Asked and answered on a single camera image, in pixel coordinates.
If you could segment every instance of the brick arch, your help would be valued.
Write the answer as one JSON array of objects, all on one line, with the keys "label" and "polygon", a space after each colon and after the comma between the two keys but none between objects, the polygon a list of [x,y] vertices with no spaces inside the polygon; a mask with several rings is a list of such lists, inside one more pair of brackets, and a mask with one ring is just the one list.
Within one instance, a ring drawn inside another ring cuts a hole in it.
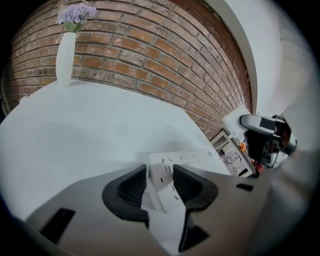
[{"label": "brick arch", "polygon": [[[80,0],[69,0],[68,4]],[[72,76],[142,93],[184,108],[207,138],[244,104],[251,88],[241,52],[220,17],[200,0],[90,1],[97,16],[77,34]],[[35,10],[12,39],[5,101],[56,80],[60,1]]]}]

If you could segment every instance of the white vase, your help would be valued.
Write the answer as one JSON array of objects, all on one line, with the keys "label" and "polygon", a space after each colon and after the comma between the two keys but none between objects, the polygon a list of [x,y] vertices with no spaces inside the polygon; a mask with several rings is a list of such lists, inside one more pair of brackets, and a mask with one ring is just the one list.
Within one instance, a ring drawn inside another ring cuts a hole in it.
[{"label": "white vase", "polygon": [[71,82],[75,59],[76,33],[64,33],[60,42],[55,61],[55,73],[59,87],[68,87]]}]

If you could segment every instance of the white table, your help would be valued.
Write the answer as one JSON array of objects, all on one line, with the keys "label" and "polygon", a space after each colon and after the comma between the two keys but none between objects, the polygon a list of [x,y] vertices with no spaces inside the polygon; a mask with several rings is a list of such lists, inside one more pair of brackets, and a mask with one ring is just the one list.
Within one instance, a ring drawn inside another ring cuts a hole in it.
[{"label": "white table", "polygon": [[[25,220],[68,185],[144,164],[150,153],[212,149],[183,109],[94,82],[55,81],[0,125],[0,192]],[[215,169],[228,170],[215,153]]]}]

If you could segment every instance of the flower bouquet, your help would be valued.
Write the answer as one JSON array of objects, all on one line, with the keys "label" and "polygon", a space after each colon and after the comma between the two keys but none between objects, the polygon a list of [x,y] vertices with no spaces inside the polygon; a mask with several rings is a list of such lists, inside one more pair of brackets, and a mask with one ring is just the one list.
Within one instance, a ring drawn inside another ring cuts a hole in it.
[{"label": "flower bouquet", "polygon": [[87,18],[93,18],[97,9],[82,0],[80,4],[62,5],[58,12],[57,23],[64,23],[66,33],[63,34],[55,61],[55,72],[58,85],[68,87],[71,82],[75,58],[76,33],[81,29]]}]

